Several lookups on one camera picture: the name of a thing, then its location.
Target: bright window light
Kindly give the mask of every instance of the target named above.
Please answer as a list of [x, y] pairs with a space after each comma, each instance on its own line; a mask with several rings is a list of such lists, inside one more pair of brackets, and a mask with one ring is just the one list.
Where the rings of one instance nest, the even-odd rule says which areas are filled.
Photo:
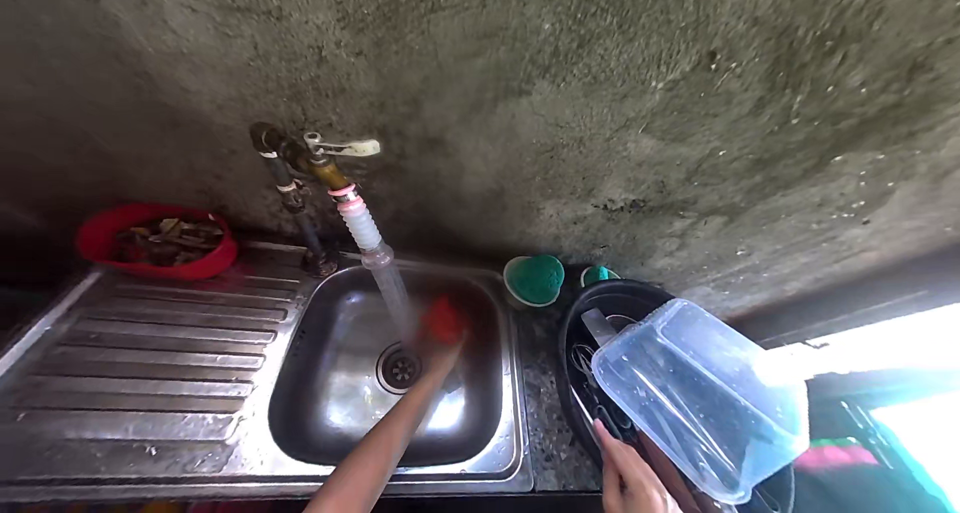
[[896, 434], [900, 444], [926, 470], [947, 499], [960, 506], [960, 440], [956, 434], [960, 391], [884, 406], [870, 414]]
[[885, 369], [960, 369], [960, 303], [767, 350], [809, 378]]

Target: hand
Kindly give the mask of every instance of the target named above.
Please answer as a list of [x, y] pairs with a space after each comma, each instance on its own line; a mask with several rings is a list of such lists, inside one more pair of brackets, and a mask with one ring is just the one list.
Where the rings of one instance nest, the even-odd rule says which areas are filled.
[[467, 335], [462, 335], [459, 341], [453, 343], [424, 338], [426, 336], [421, 335], [416, 346], [416, 351], [423, 360], [424, 372], [445, 378], [453, 370], [457, 360], [460, 360]]
[[611, 436], [600, 420], [593, 426], [603, 454], [604, 512], [679, 513], [677, 502], [637, 450]]

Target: green scrub pad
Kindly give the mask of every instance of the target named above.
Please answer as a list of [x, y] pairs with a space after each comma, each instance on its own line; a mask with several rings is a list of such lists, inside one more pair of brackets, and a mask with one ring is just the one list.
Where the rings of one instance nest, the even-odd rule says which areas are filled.
[[564, 264], [549, 254], [532, 256], [510, 268], [507, 283], [528, 303], [547, 304], [560, 293], [560, 286], [564, 283]]
[[611, 277], [611, 271], [602, 265], [594, 265], [583, 275], [583, 286], [590, 286], [598, 281], [606, 281]]

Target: faucet handle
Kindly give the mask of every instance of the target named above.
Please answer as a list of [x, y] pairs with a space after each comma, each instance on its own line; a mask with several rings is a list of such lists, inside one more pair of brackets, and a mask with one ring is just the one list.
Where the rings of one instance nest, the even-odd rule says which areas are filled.
[[322, 141], [319, 132], [309, 131], [303, 135], [303, 141], [310, 148], [310, 153], [327, 155], [346, 155], [350, 157], [369, 157], [380, 153], [380, 142], [377, 140], [357, 140], [345, 144], [330, 144]]

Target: red bowl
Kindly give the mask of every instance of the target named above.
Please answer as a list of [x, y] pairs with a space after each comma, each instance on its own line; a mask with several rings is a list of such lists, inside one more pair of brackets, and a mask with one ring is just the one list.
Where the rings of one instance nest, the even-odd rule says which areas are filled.
[[[223, 229], [220, 245], [200, 259], [170, 267], [113, 260], [117, 234], [148, 221], [170, 217], [216, 221]], [[79, 255], [90, 262], [110, 265], [134, 275], [154, 279], [179, 281], [209, 279], [226, 271], [237, 258], [237, 242], [231, 234], [230, 227], [227, 226], [227, 221], [219, 215], [190, 207], [159, 203], [131, 203], [100, 212], [79, 227], [74, 243]]]

